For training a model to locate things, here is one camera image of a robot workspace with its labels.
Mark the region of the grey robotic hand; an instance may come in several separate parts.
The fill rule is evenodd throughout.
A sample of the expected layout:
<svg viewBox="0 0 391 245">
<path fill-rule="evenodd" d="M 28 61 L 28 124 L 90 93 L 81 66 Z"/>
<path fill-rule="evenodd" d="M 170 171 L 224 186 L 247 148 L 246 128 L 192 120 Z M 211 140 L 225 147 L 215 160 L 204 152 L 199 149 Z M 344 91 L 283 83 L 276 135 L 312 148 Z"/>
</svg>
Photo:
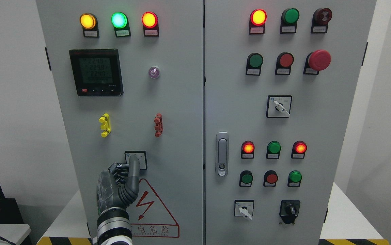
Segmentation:
<svg viewBox="0 0 391 245">
<path fill-rule="evenodd" d="M 139 194 L 140 161 L 130 156 L 129 163 L 113 163 L 99 174 L 96 194 L 98 213 L 113 207 L 125 210 Z"/>
</svg>

